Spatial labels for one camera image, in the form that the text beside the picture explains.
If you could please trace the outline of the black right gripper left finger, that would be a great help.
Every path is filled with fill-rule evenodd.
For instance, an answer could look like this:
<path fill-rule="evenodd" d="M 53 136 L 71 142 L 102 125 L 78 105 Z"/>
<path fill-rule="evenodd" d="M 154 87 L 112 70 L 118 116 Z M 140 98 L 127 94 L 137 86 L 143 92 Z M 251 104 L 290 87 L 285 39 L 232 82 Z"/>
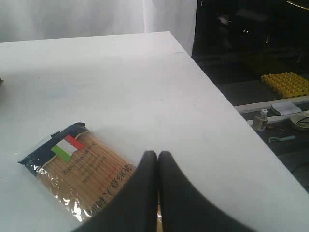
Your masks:
<path fill-rule="evenodd" d="M 144 152 L 134 174 L 108 205 L 78 232 L 155 232 L 158 209 L 158 162 Z"/>

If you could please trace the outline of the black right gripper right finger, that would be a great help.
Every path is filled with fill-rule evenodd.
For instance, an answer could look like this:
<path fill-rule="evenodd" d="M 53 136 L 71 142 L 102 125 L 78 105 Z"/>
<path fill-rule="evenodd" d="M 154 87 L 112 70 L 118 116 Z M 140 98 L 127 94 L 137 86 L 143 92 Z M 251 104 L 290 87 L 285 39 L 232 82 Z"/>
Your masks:
<path fill-rule="evenodd" d="M 249 227 L 207 200 L 187 179 L 172 154 L 158 157 L 159 198 L 165 232 L 247 232 Z"/>

